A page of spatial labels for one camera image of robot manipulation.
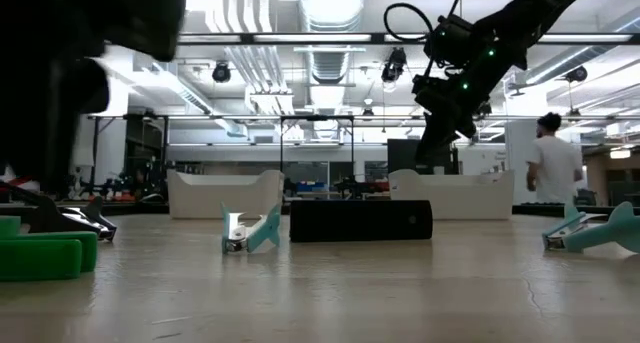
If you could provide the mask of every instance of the white t-shirt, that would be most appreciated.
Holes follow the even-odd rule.
[[[536,178],[539,203],[573,201],[575,171],[582,172],[582,158],[576,148],[560,138],[544,136],[533,141],[533,152],[527,162],[540,165]]]

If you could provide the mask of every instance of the black box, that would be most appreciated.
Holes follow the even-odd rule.
[[[291,242],[431,239],[429,201],[300,200],[291,202]]]

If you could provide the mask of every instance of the man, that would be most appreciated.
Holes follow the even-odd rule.
[[[527,160],[527,189],[536,192],[539,203],[573,202],[575,182],[582,180],[580,152],[555,136],[562,118],[548,113],[538,119],[537,139]]]

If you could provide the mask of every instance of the robotic arm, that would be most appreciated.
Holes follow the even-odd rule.
[[[433,29],[417,8],[398,3],[389,6],[408,8],[418,13],[429,33],[424,37],[425,54],[430,58],[424,75],[413,79],[415,101],[430,114],[425,114],[427,127],[416,160],[458,138],[459,132],[471,138],[476,133],[474,117],[487,112],[489,95],[512,67],[527,69],[527,49],[533,46],[576,0],[513,0],[502,10],[471,24],[453,14],[455,0],[448,17],[440,17]],[[433,63],[445,68],[448,79],[429,77]]]

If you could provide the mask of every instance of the green foam block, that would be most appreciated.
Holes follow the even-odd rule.
[[[21,241],[77,240],[82,243],[82,273],[93,272],[98,259],[98,235],[93,232],[33,233],[13,237]]]
[[[20,217],[0,216],[0,239],[13,238],[20,234]]]
[[[80,276],[79,240],[0,240],[0,281],[74,279]]]

